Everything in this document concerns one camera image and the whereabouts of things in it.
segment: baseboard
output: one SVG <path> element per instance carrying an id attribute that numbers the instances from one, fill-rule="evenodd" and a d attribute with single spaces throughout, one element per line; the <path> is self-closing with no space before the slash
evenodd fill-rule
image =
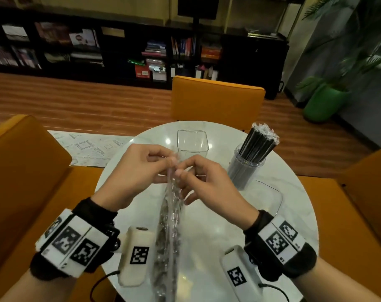
<path id="1" fill-rule="evenodd" d="M 297 101 L 294 95 L 292 94 L 292 92 L 287 87 L 284 87 L 284 94 L 289 98 L 292 104 L 297 108 L 304 108 L 306 104 L 308 103 L 308 101 L 303 101 L 303 102 Z"/>
<path id="2" fill-rule="evenodd" d="M 373 151 L 377 151 L 381 149 L 379 145 L 377 145 L 374 141 L 370 140 L 368 137 L 364 136 L 361 132 L 356 130 L 349 122 L 344 120 L 338 114 L 332 116 L 332 120 L 343 127 L 347 132 L 351 133 L 354 137 L 360 140 L 364 145 L 366 145 L 369 149 Z"/>

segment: round table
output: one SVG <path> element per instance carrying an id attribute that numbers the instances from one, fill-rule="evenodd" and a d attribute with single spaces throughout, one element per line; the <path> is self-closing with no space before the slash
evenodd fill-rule
<path id="1" fill-rule="evenodd" d="M 120 149 L 105 167 L 96 189 L 102 186 L 131 143 L 160 144 L 170 148 L 176 146 L 176 134 L 181 129 L 205 131 L 209 143 L 207 158 L 220 163 L 226 169 L 234 149 L 247 136 L 237 129 L 205 121 L 178 121 L 154 127 L 134 137 Z M 118 212 L 115 226 L 121 232 L 126 232 L 131 225 L 155 231 L 164 189 L 164 184 L 152 184 L 136 196 L 128 208 Z M 318 253 L 318 226 L 309 197 L 295 173 L 275 152 L 268 155 L 264 166 L 242 194 L 253 206 L 266 209 L 272 214 L 278 211 L 282 202 L 279 213 Z M 242 230 L 210 211 L 200 200 L 185 207 L 182 225 L 181 258 L 184 260 L 180 264 L 178 301 L 237 301 L 220 266 L 219 258 L 229 247 L 244 245 Z M 105 273 L 118 268 L 120 256 L 115 254 L 103 264 Z M 127 302 L 153 301 L 149 279 L 135 288 L 121 287 L 116 275 L 109 280 Z M 302 294 L 287 277 L 281 276 L 272 284 L 283 289 L 291 302 L 301 300 Z M 275 289 L 264 289 L 263 296 L 264 301 L 285 301 L 284 296 Z"/>

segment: wrist-mounted device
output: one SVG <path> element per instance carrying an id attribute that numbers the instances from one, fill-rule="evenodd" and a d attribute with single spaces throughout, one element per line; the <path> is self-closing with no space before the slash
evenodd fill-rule
<path id="1" fill-rule="evenodd" d="M 93 273 L 120 247 L 119 230 L 113 223 L 116 215 L 90 198 L 72 211 L 65 209 L 36 242 L 32 275 L 49 281 Z"/>
<path id="2" fill-rule="evenodd" d="M 285 276 L 294 279 L 316 264 L 315 250 L 283 217 L 264 210 L 246 231 L 244 250 L 261 276 L 271 282 Z"/>

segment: yellow chair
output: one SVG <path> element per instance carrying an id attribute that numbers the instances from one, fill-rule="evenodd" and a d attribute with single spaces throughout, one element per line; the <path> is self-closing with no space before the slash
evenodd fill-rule
<path id="1" fill-rule="evenodd" d="M 94 193 L 102 169 L 69 166 L 72 157 L 32 116 L 0 125 L 0 298 L 28 269 L 34 243 L 65 208 Z M 70 301 L 88 301 L 101 268 L 83 275 Z M 109 282 L 97 301 L 113 301 Z"/>
<path id="2" fill-rule="evenodd" d="M 210 121 L 249 131 L 265 90 L 259 87 L 175 76 L 171 116 L 180 121 Z"/>
<path id="3" fill-rule="evenodd" d="M 299 179 L 318 221 L 319 255 L 381 297 L 381 150 L 337 180 Z"/>

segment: black and white square marker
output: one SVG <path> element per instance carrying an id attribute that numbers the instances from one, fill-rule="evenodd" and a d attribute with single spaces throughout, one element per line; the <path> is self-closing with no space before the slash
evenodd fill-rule
<path id="1" fill-rule="evenodd" d="M 283 221 L 279 228 L 291 241 L 298 235 L 298 232 L 287 221 Z"/>
<path id="2" fill-rule="evenodd" d="M 289 245 L 278 231 L 274 231 L 273 234 L 266 239 L 266 243 L 276 255 L 283 252 Z"/>
<path id="3" fill-rule="evenodd" d="M 91 240 L 85 238 L 70 258 L 83 266 L 87 266 L 99 248 L 100 246 L 96 243 L 93 243 Z"/>
<path id="4" fill-rule="evenodd" d="M 50 225 L 49 228 L 45 231 L 45 238 L 47 238 L 57 228 L 57 226 L 59 226 L 61 222 L 62 218 L 58 216 L 58 218 L 52 223 L 52 225 Z"/>
<path id="5" fill-rule="evenodd" d="M 133 247 L 130 264 L 146 264 L 150 247 Z"/>
<path id="6" fill-rule="evenodd" d="M 246 283 L 246 279 L 244 275 L 242 274 L 242 271 L 239 267 L 235 267 L 231 270 L 228 270 L 227 273 L 234 286 L 238 286 L 238 285 Z"/>
<path id="7" fill-rule="evenodd" d="M 62 254 L 66 254 L 80 238 L 80 234 L 67 226 L 52 242 L 52 246 L 58 249 Z"/>

